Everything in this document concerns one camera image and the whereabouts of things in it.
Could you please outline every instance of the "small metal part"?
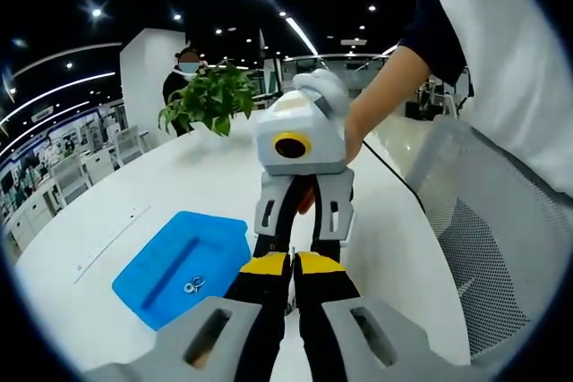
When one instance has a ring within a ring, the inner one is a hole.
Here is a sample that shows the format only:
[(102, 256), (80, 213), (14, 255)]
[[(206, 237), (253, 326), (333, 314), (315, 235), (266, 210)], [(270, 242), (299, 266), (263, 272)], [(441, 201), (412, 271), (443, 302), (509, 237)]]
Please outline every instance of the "small metal part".
[(188, 294), (196, 294), (199, 289), (205, 285), (205, 279), (202, 276), (196, 276), (191, 282), (184, 285), (183, 290)]

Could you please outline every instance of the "white table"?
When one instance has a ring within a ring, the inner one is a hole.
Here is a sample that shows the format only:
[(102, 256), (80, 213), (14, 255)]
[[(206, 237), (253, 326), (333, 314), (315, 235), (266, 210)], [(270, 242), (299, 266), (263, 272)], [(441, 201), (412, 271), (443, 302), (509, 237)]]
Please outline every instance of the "white table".
[[(215, 141), (196, 131), (133, 161), (82, 194), (36, 237), (16, 270), (38, 322), (81, 371), (147, 352), (155, 333), (115, 295), (111, 284), (150, 238), (178, 211), (252, 219), (261, 172), (252, 122), (233, 122)], [(380, 151), (381, 144), (370, 138)], [(456, 364), (469, 362), (464, 315), (440, 245), (415, 198), (367, 149), (355, 170), (357, 212), (343, 262), (363, 295), (381, 297), (428, 333), (432, 349)], [(86, 243), (104, 234), (103, 219), (149, 206), (74, 284), (71, 273)], [(295, 220), (293, 244), (308, 250), (313, 213)], [(310, 380), (294, 319), (286, 323), (272, 380)]]

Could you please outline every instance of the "green leaves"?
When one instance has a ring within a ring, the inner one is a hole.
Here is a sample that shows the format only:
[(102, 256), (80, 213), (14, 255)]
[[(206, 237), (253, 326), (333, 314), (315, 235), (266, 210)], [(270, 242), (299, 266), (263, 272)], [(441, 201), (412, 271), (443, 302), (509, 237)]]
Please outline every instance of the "green leaves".
[(179, 123), (187, 131), (190, 123), (202, 122), (216, 134), (228, 136), (230, 119), (237, 112), (243, 112), (247, 118), (251, 116), (252, 97), (256, 92), (249, 76), (249, 72), (237, 69), (228, 61), (208, 69), (187, 87), (169, 96), (169, 103), (159, 111), (158, 127), (161, 128), (161, 118), (166, 131), (172, 122)]
[(228, 136), (229, 132), (231, 132), (231, 120), (226, 115), (220, 116), (217, 118), (217, 120), (215, 120), (211, 130), (213, 130), (219, 136)]

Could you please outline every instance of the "person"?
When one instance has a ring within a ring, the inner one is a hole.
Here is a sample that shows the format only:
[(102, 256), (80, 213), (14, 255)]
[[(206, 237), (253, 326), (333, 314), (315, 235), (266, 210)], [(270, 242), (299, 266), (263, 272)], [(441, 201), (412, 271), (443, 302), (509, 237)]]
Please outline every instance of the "person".
[(466, 60), (475, 97), (464, 121), (573, 196), (573, 81), (535, 0), (418, 0), (398, 48), (352, 104), (347, 161), (431, 74), (453, 86)]
[(73, 143), (73, 141), (70, 139), (69, 136), (65, 136), (64, 137), (64, 152), (67, 155), (70, 155), (73, 153), (73, 151), (75, 150), (75, 144)]
[[(163, 84), (163, 99), (166, 105), (170, 102), (169, 98), (171, 98), (171, 101), (179, 98), (173, 93), (179, 89), (184, 89), (198, 74), (205, 73), (206, 64), (199, 59), (197, 53), (191, 47), (186, 47), (180, 53), (175, 54), (175, 62), (176, 65)], [(177, 121), (173, 121), (171, 125), (175, 129), (177, 136), (183, 136), (187, 133), (187, 130)]]

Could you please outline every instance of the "gray gripper mount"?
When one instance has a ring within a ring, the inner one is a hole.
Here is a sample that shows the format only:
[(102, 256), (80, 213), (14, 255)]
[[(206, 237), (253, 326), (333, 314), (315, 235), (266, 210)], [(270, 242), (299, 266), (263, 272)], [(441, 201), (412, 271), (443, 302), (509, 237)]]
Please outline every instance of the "gray gripper mount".
[[(425, 332), (377, 299), (322, 305), (338, 340), (348, 382), (484, 382), (484, 370), (455, 366), (430, 350)], [(158, 332), (154, 348), (129, 364), (85, 373), (90, 382), (234, 382), (258, 304), (209, 297)], [(212, 334), (218, 334), (213, 340)], [(203, 369), (192, 364), (209, 344)]]

